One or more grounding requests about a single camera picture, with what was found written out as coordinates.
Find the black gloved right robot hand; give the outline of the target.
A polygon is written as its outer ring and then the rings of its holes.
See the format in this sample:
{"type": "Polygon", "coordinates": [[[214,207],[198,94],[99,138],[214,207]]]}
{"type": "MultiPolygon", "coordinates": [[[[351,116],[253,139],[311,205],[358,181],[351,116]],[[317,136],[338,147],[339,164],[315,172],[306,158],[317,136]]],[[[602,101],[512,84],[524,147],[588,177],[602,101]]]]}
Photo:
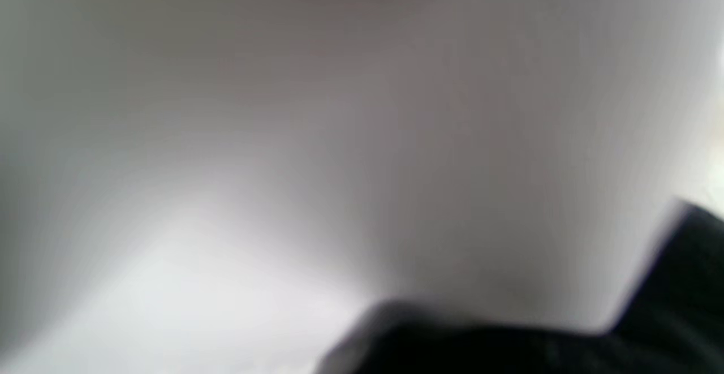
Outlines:
{"type": "Polygon", "coordinates": [[[317,373],[721,373],[722,219],[683,202],[623,314],[600,334],[370,308],[317,373]]]}

